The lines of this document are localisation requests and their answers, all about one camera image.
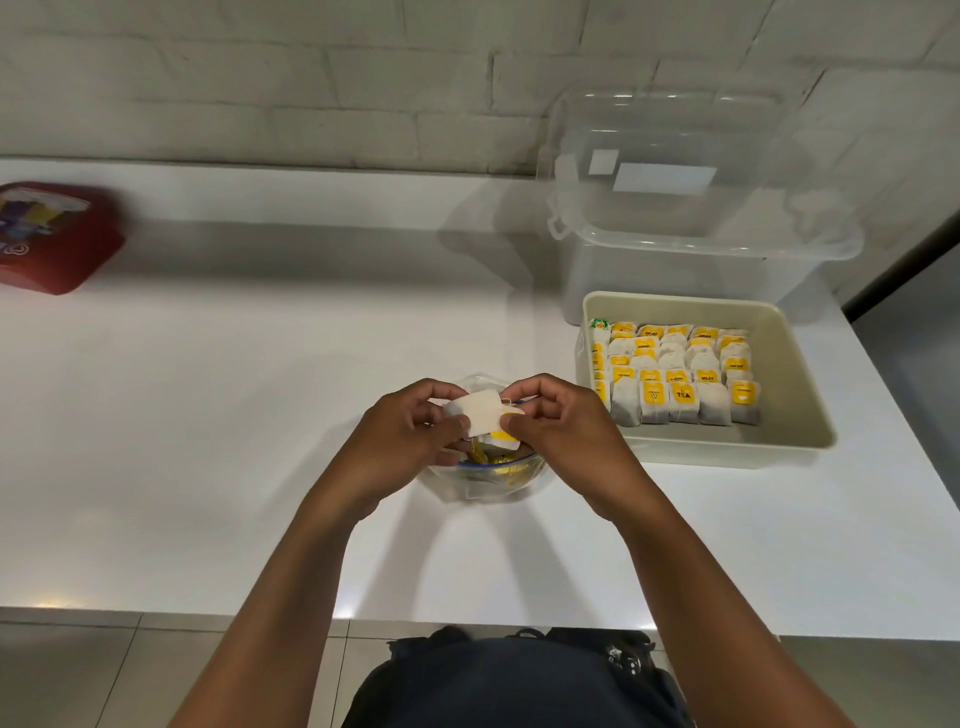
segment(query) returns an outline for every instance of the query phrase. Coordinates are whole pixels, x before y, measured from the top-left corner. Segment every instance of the brick wall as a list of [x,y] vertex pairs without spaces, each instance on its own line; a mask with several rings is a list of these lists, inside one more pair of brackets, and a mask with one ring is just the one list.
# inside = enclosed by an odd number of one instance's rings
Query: brick wall
[[773,86],[868,233],[960,208],[957,0],[3,0],[0,154],[529,174],[576,82]]

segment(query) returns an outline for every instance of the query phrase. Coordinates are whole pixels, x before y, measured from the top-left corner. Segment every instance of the person's left hand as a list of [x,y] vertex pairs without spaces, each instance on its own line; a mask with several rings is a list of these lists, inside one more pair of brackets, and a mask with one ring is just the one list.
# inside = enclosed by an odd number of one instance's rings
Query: person's left hand
[[457,454],[442,450],[469,449],[464,440],[469,418],[447,417],[428,400],[456,400],[466,393],[456,384],[421,379],[384,395],[364,413],[313,492],[360,520],[426,466],[455,465]]

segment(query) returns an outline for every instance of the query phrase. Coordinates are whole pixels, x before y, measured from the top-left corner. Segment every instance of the container handle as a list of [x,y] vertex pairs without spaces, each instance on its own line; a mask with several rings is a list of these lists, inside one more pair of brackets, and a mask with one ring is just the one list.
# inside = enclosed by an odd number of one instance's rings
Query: container handle
[[570,235],[573,230],[566,226],[560,219],[560,212],[557,210],[557,193],[551,192],[546,196],[546,206],[550,209],[551,215],[546,221],[546,227],[553,235],[554,240],[563,240]]

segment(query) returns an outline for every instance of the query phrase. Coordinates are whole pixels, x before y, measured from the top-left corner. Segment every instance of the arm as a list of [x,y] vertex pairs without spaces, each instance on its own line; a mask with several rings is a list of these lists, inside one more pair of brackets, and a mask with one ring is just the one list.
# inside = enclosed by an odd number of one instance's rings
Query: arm
[[613,522],[690,704],[703,728],[852,728],[793,662],[707,547],[651,480],[589,389],[549,375],[516,382],[506,415],[557,475]]
[[466,417],[428,398],[466,394],[432,379],[367,411],[303,500],[171,728],[307,724],[347,540],[380,500],[431,462],[452,465]]

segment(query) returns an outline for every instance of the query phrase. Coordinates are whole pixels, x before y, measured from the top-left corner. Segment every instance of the red container lid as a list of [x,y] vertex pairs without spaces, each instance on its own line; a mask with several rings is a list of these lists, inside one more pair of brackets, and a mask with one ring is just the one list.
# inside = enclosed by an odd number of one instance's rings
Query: red container lid
[[15,182],[0,186],[0,283],[59,295],[123,245],[120,208],[106,190]]

